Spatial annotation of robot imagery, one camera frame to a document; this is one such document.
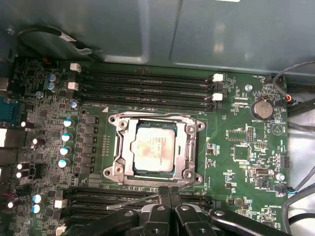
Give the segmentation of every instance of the screw hole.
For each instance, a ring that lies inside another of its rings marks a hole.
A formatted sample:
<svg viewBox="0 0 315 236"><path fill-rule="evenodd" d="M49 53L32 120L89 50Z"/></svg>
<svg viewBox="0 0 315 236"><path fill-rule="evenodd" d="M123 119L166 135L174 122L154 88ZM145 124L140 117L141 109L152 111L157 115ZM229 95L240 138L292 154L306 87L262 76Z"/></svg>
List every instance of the screw hole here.
<svg viewBox="0 0 315 236"><path fill-rule="evenodd" d="M158 234L158 233L159 233L159 230L158 230L158 229L152 229L152 233L153 233L153 234Z"/></svg>
<svg viewBox="0 0 315 236"><path fill-rule="evenodd" d="M205 229L203 229L203 228L199 229L199 233L201 233L201 234L205 234L206 232L207 231Z"/></svg>

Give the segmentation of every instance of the black cable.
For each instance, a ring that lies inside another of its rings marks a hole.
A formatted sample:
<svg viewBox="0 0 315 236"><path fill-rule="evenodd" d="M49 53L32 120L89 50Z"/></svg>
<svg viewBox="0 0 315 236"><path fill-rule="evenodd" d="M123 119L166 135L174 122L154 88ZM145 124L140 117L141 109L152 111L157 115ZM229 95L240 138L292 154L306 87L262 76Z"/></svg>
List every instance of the black cable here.
<svg viewBox="0 0 315 236"><path fill-rule="evenodd" d="M311 184L310 186L302 189L300 192L296 193L292 197L290 197L282 206L282 220L283 220L283 226L286 233L291 234L290 224L289 224L289 207L293 203L297 202L298 200L301 200L311 194L315 193L315 183Z"/></svg>
<svg viewBox="0 0 315 236"><path fill-rule="evenodd" d="M287 126L288 126L288 128L296 129L296 130L299 130L299 131L315 132L315 127L314 126L300 125L300 124L296 124L296 123L293 123L293 122L288 122Z"/></svg>
<svg viewBox="0 0 315 236"><path fill-rule="evenodd" d="M289 224L292 225L300 220L315 218L315 213L302 213L289 218Z"/></svg>
<svg viewBox="0 0 315 236"><path fill-rule="evenodd" d="M299 191L300 188L303 187L304 184L307 183L307 181L310 180L310 178L315 174L315 166L311 169L311 171L307 174L307 176L302 179L302 181L296 186L295 191Z"/></svg>
<svg viewBox="0 0 315 236"><path fill-rule="evenodd" d="M32 27L29 27L29 28L26 28L26 29L23 29L23 30L19 31L17 33L17 41L18 41L19 46L22 46L22 47L26 48L27 50L31 51L39 59L42 59L41 54L37 50L32 48L31 46L29 46L26 43L24 43L22 41L22 39L21 39L23 35L25 35L27 33L31 33L31 32L43 32L43 33L53 34L53 35L55 35L57 37L61 37L63 40L65 40L68 43L70 43L76 49L88 48L83 42L76 41L75 39L73 39L69 35L61 32L60 30L57 30L57 29L54 29L54 28L51 28L51 27L32 26ZM96 56L94 54L89 54L89 55L87 55L87 57L91 61L103 62L98 56Z"/></svg>
<svg viewBox="0 0 315 236"><path fill-rule="evenodd" d="M286 69L284 69L283 71L279 72L272 80L272 84L274 85L274 88L276 90L278 90L279 93L281 93L282 95L286 96L287 93L282 89L280 88L280 86L277 85L277 80L278 78L283 75L284 73L290 71L290 70L293 70L295 68L298 68L298 67L301 67L301 66L304 66L304 65L309 65L309 64L314 64L315 63L315 59L314 60L308 60L308 61L304 61L304 62L300 62L300 63L296 63L292 66L289 66L287 67Z"/></svg>

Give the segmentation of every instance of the capacitor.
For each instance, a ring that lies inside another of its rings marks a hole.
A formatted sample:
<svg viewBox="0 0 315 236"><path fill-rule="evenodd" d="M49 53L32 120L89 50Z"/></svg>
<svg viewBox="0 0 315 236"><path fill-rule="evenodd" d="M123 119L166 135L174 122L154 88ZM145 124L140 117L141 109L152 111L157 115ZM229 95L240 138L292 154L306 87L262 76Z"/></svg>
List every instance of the capacitor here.
<svg viewBox="0 0 315 236"><path fill-rule="evenodd" d="M24 178L30 176L29 170L19 171L16 173L16 178Z"/></svg>
<svg viewBox="0 0 315 236"><path fill-rule="evenodd" d="M77 103L77 102L71 102L71 108L73 108L73 109L75 109L75 110L78 110L79 109L79 103Z"/></svg>
<svg viewBox="0 0 315 236"><path fill-rule="evenodd" d="M38 203L42 203L43 201L45 201L45 199L46 199L46 195L44 193L39 193L33 197L33 202L38 204Z"/></svg>
<svg viewBox="0 0 315 236"><path fill-rule="evenodd" d="M55 85L55 83L49 82L47 85L47 89L50 90L51 92L57 92L58 87Z"/></svg>
<svg viewBox="0 0 315 236"><path fill-rule="evenodd" d="M56 77L55 74L48 75L47 79L49 82L54 82L55 84L57 84L59 82L59 79L58 79L58 77Z"/></svg>
<svg viewBox="0 0 315 236"><path fill-rule="evenodd" d="M32 122L23 121L21 122L21 126L27 129L34 129L35 125Z"/></svg>
<svg viewBox="0 0 315 236"><path fill-rule="evenodd" d="M45 143L46 143L45 139L37 139L37 138L33 139L33 144L35 145L43 145Z"/></svg>
<svg viewBox="0 0 315 236"><path fill-rule="evenodd" d="M263 97L252 104L251 112L256 119L268 119L272 116L274 107L268 101L268 98Z"/></svg>
<svg viewBox="0 0 315 236"><path fill-rule="evenodd" d="M75 122L74 122L74 120L72 120L72 119L65 119L65 120L63 121L63 125L64 125L65 127L73 127L74 124L75 124Z"/></svg>
<svg viewBox="0 0 315 236"><path fill-rule="evenodd" d="M21 199L15 198L14 200L10 201L7 206L9 209L11 209L11 208L17 207L18 205L22 203L23 202L21 201Z"/></svg>
<svg viewBox="0 0 315 236"><path fill-rule="evenodd" d="M59 162L58 162L58 166L59 166L60 168L64 168L64 167L69 166L70 163L71 163L71 162L70 162L69 159L61 159L61 160L59 160Z"/></svg>
<svg viewBox="0 0 315 236"><path fill-rule="evenodd" d="M44 97L44 93L42 91L37 91L35 93L35 97L38 98L38 99L41 99Z"/></svg>
<svg viewBox="0 0 315 236"><path fill-rule="evenodd" d="M276 180L277 181L284 181L284 179L285 179L284 174L282 174L282 173L277 173L276 174Z"/></svg>
<svg viewBox="0 0 315 236"><path fill-rule="evenodd" d="M61 136L61 140L64 141L64 142L70 142L71 140L73 139L73 135L72 134L63 134Z"/></svg>
<svg viewBox="0 0 315 236"><path fill-rule="evenodd" d="M30 168L30 163L20 163L17 165L16 167L18 170L26 170L26 169L29 169Z"/></svg>
<svg viewBox="0 0 315 236"><path fill-rule="evenodd" d="M35 204L32 206L31 211L35 214L39 213L41 210L45 208L43 203Z"/></svg>
<svg viewBox="0 0 315 236"><path fill-rule="evenodd" d="M60 154L63 155L63 156L65 156L65 155L71 153L71 151L72 151L72 150L71 150L70 147L62 147L62 148L60 149Z"/></svg>

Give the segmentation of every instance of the cpu socket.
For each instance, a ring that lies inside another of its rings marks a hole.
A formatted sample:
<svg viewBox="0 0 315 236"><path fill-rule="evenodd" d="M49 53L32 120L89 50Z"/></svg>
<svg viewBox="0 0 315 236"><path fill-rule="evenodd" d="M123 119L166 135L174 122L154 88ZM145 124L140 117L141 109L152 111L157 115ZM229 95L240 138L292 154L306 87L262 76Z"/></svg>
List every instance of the cpu socket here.
<svg viewBox="0 0 315 236"><path fill-rule="evenodd" d="M103 175L119 184L188 186L195 172L196 134L205 124L191 115L125 112L110 116L116 126L113 166Z"/></svg>

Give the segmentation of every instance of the motherboard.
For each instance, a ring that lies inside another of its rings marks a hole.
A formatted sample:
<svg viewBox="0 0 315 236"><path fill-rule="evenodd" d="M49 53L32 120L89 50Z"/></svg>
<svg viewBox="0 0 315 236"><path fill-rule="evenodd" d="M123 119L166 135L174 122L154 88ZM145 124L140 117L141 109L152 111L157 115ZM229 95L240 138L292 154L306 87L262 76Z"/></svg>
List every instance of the motherboard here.
<svg viewBox="0 0 315 236"><path fill-rule="evenodd" d="M1 197L9 235L66 235L159 186L282 229L287 113L268 76L18 59L8 90L1 129L24 137Z"/></svg>

